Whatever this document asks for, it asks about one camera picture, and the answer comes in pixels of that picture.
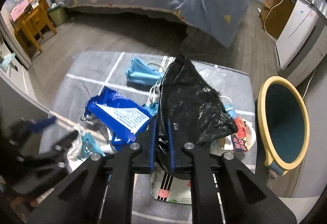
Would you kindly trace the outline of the grey rug with white lines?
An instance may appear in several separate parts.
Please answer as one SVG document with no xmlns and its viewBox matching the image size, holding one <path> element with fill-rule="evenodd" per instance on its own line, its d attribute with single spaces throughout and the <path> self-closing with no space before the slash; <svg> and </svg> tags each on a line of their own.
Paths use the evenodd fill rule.
<svg viewBox="0 0 327 224">
<path fill-rule="evenodd" d="M 88 125 L 81 120 L 85 105 L 109 87 L 139 105 L 150 104 L 149 88 L 129 83 L 125 72 L 130 67 L 133 53 L 84 52 L 64 76 L 57 92 L 51 113 L 57 123 L 42 135 L 40 152 L 48 152 L 52 145 L 72 130 L 90 133 L 106 153 L 114 153 L 111 132 L 101 125 Z M 222 102 L 231 105 L 236 115 L 254 122 L 254 98 L 248 74 L 216 64 L 195 62 L 195 68 L 206 82 L 222 95 Z M 191 205 L 164 202 L 151 196 L 151 175 L 137 175 L 135 179 L 133 223 L 191 223 Z"/>
</svg>

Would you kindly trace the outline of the yellow teal trash bin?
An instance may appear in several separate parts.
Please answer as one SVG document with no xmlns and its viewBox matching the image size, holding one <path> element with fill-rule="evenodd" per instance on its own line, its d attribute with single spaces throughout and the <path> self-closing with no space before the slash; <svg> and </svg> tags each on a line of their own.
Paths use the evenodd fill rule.
<svg viewBox="0 0 327 224">
<path fill-rule="evenodd" d="M 270 174 L 283 176 L 307 154 L 310 123 L 303 98 L 290 81 L 272 76 L 262 84 L 255 109 L 264 165 Z"/>
</svg>

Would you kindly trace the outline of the wooden chair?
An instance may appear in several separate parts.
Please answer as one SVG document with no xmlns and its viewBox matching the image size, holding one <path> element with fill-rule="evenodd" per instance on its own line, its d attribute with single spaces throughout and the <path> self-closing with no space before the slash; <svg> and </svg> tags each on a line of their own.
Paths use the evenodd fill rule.
<svg viewBox="0 0 327 224">
<path fill-rule="evenodd" d="M 57 30 L 47 10 L 49 10 L 48 2 L 46 0 L 38 0 L 38 5 L 35 8 L 31 8 L 28 12 L 24 11 L 15 21 L 14 35 L 26 54 L 29 54 L 29 46 L 34 46 L 39 53 L 43 52 L 36 39 L 36 35 L 44 39 L 41 31 L 45 27 L 48 27 L 54 35 L 57 34 Z"/>
</svg>

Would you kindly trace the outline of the white green medicine box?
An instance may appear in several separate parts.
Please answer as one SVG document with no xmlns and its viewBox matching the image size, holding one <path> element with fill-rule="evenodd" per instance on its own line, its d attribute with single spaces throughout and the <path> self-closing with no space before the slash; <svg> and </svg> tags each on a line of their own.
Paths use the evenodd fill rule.
<svg viewBox="0 0 327 224">
<path fill-rule="evenodd" d="M 191 182 L 180 180 L 158 167 L 151 174 L 151 196 L 154 199 L 191 205 Z"/>
</svg>

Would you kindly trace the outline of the black plastic trash bag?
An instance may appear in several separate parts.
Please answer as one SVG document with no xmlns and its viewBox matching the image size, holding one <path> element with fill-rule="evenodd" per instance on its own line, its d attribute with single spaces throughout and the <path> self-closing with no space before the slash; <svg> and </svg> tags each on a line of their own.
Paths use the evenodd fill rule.
<svg viewBox="0 0 327 224">
<path fill-rule="evenodd" d="M 156 124 L 156 161 L 169 175 L 189 179 L 191 160 L 182 152 L 190 142 L 204 149 L 238 131 L 220 94 L 179 55 L 168 66 L 160 85 Z"/>
</svg>

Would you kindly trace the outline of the wooden bedside cabinet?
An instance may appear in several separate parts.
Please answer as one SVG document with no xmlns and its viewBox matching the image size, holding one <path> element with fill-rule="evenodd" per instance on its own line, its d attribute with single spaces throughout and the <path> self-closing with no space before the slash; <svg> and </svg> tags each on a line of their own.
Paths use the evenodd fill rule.
<svg viewBox="0 0 327 224">
<path fill-rule="evenodd" d="M 259 15 L 262 29 L 278 39 L 295 7 L 290 0 L 265 0 Z"/>
</svg>

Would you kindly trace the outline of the blue wet wipes package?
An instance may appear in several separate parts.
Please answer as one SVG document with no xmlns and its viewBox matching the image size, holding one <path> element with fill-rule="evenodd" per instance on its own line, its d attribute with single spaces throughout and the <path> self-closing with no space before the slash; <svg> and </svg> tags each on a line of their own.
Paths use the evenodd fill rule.
<svg viewBox="0 0 327 224">
<path fill-rule="evenodd" d="M 135 142 L 137 135 L 146 130 L 153 115 L 119 92 L 108 87 L 90 98 L 82 120 L 94 124 L 102 122 L 111 132 L 110 144 L 116 150 Z"/>
</svg>

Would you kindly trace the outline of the light blue face mask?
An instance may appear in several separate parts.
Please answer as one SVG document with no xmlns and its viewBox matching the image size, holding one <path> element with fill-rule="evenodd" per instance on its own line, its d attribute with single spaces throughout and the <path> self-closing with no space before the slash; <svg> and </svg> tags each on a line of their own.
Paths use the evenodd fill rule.
<svg viewBox="0 0 327 224">
<path fill-rule="evenodd" d="M 158 69 L 151 67 L 138 57 L 132 59 L 130 67 L 125 72 L 125 75 L 128 82 L 144 86 L 154 86 L 156 83 L 159 83 L 164 76 Z"/>
</svg>

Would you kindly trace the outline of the red white snack wrapper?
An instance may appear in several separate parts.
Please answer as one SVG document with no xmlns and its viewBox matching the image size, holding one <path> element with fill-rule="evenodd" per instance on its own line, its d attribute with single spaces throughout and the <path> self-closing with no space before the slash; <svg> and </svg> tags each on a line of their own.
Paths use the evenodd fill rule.
<svg viewBox="0 0 327 224">
<path fill-rule="evenodd" d="M 226 151 L 248 152 L 256 142 L 253 123 L 236 117 L 234 119 L 238 131 L 232 135 L 219 139 L 220 147 Z"/>
</svg>

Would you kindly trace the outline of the white air purifier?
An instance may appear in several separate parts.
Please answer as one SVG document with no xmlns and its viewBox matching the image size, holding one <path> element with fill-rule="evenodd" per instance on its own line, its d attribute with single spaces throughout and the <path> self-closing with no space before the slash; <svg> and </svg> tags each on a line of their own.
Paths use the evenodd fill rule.
<svg viewBox="0 0 327 224">
<path fill-rule="evenodd" d="M 326 17 L 298 0 L 275 43 L 277 73 L 301 84 L 326 56 Z"/>
</svg>

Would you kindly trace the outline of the green waste basket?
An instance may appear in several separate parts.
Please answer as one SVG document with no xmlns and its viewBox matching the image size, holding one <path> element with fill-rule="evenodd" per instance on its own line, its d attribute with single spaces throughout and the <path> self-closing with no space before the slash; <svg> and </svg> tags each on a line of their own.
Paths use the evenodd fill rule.
<svg viewBox="0 0 327 224">
<path fill-rule="evenodd" d="M 65 8 L 62 8 L 60 5 L 53 5 L 47 12 L 56 26 L 61 26 L 68 20 Z"/>
</svg>

